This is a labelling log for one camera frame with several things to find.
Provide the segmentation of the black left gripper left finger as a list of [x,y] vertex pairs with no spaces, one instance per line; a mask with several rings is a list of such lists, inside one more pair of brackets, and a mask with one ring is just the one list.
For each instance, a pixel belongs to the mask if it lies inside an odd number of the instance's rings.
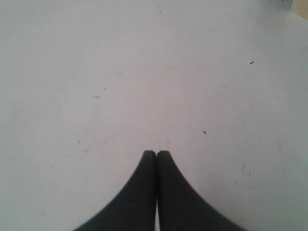
[[121,191],[79,231],[153,231],[156,213],[156,154],[144,151]]

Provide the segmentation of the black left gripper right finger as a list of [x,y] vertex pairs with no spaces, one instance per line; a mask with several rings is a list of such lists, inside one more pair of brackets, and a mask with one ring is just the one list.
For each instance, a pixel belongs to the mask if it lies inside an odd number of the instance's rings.
[[184,178],[170,152],[158,152],[156,165],[160,230],[243,230],[203,200]]

